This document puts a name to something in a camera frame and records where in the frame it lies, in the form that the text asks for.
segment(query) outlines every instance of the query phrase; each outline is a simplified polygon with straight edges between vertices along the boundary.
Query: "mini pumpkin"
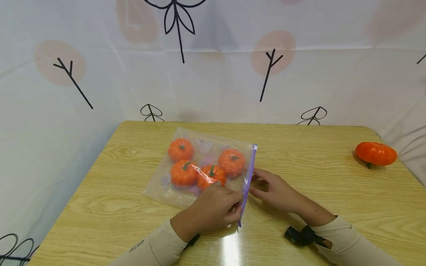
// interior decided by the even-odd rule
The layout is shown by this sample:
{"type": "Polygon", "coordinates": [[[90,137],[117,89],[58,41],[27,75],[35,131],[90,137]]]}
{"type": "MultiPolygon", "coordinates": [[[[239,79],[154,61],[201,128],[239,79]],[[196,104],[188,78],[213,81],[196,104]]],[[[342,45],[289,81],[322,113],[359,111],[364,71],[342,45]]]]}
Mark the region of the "mini pumpkin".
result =
{"type": "Polygon", "coordinates": [[[226,173],[219,166],[208,165],[201,168],[198,174],[197,186],[205,190],[214,182],[220,181],[222,186],[226,185],[226,173]]]}
{"type": "Polygon", "coordinates": [[[245,158],[241,152],[236,149],[226,149],[219,156],[218,165],[230,177],[239,176],[245,166],[245,158]]]}
{"type": "Polygon", "coordinates": [[[167,152],[173,162],[191,160],[194,155],[194,147],[189,140],[177,138],[170,144],[167,152]]]}
{"type": "Polygon", "coordinates": [[[192,186],[197,182],[198,167],[190,160],[180,160],[172,166],[170,179],[175,186],[192,186]]]}
{"type": "Polygon", "coordinates": [[[369,169],[372,164],[386,166],[397,159],[397,152],[394,149],[377,142],[361,142],[356,147],[355,154],[367,163],[369,169]]]}

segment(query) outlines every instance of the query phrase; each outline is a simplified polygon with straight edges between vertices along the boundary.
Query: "pink circle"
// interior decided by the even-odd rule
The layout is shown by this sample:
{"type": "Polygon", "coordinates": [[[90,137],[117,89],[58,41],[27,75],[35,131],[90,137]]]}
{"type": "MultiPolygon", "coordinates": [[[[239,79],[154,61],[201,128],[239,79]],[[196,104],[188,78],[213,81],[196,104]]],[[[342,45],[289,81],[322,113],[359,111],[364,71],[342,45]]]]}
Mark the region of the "pink circle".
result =
{"type": "Polygon", "coordinates": [[[271,63],[266,53],[272,56],[272,52],[275,49],[273,62],[278,60],[280,56],[282,58],[274,64],[269,75],[277,74],[291,64],[296,53],[295,48],[296,43],[290,33],[286,31],[270,32],[256,44],[254,51],[251,53],[251,65],[258,74],[266,75],[271,63]]]}
{"type": "Polygon", "coordinates": [[[426,0],[382,1],[370,22],[366,35],[374,46],[410,32],[426,14],[426,0]]]}
{"type": "Polygon", "coordinates": [[[118,26],[131,44],[152,43],[158,37],[154,7],[144,0],[116,0],[118,26]]]}
{"type": "Polygon", "coordinates": [[[77,49],[61,40],[45,40],[35,48],[35,64],[40,74],[49,82],[58,86],[73,86],[66,70],[59,68],[62,61],[72,78],[79,82],[86,73],[86,61],[77,49]]]}

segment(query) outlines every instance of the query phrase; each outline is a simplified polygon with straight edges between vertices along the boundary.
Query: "wooden table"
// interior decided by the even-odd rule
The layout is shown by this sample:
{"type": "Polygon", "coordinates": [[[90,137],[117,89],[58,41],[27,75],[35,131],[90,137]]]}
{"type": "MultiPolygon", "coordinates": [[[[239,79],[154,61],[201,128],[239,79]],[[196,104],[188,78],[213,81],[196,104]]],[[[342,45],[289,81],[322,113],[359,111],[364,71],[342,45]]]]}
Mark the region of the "wooden table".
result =
{"type": "MultiPolygon", "coordinates": [[[[176,127],[257,143],[256,167],[284,177],[342,215],[404,265],[426,263],[426,192],[397,161],[368,170],[353,157],[365,127],[123,122],[34,255],[30,266],[107,265],[179,208],[142,195],[176,127]]],[[[252,197],[243,227],[203,235],[178,265],[329,265],[282,237],[298,222],[252,197]]]]}

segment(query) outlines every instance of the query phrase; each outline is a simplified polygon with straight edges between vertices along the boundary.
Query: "fabric backdrop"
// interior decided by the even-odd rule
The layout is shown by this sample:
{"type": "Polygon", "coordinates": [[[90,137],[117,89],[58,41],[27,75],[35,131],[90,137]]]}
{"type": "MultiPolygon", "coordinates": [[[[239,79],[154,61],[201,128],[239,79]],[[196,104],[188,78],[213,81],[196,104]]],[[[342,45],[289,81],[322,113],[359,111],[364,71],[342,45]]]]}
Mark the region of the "fabric backdrop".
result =
{"type": "Polygon", "coordinates": [[[425,184],[425,12],[424,0],[1,1],[0,255],[32,255],[124,120],[367,126],[425,184]]]}

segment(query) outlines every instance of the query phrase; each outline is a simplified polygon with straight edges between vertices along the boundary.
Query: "forearm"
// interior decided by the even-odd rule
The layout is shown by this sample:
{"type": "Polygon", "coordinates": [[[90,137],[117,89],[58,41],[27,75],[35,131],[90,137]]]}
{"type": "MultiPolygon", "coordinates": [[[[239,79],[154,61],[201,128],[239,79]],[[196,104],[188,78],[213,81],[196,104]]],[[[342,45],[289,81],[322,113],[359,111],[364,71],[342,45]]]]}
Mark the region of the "forearm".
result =
{"type": "Polygon", "coordinates": [[[338,266],[401,265],[340,217],[326,225],[311,228],[316,235],[332,243],[331,248],[315,246],[329,261],[338,266]]]}
{"type": "Polygon", "coordinates": [[[339,266],[401,265],[390,255],[368,241],[340,217],[334,216],[316,202],[303,196],[298,215],[316,235],[324,239],[325,248],[316,245],[319,252],[339,266]]]}
{"type": "Polygon", "coordinates": [[[179,259],[179,254],[186,245],[173,230],[170,221],[167,221],[123,253],[110,266],[169,266],[179,259]]]}
{"type": "Polygon", "coordinates": [[[331,212],[323,208],[318,203],[305,197],[304,195],[300,196],[300,207],[296,214],[300,216],[307,225],[323,226],[336,219],[336,216],[334,216],[331,212]]]}

